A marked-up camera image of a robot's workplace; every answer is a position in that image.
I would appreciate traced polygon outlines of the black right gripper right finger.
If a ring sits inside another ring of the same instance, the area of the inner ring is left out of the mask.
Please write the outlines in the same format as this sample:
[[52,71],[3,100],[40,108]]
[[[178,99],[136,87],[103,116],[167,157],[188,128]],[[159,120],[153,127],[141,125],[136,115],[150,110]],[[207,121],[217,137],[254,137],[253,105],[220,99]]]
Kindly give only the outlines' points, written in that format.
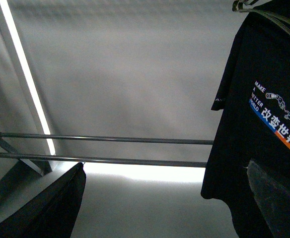
[[290,238],[290,179],[251,160],[248,181],[273,237]]

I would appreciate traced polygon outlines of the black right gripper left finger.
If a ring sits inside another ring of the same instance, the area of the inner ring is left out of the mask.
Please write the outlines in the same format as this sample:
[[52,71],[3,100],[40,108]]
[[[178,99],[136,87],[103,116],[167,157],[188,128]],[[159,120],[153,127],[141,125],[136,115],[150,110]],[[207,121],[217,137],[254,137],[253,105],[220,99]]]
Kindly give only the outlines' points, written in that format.
[[0,238],[69,238],[86,184],[77,163],[14,214],[0,223]]

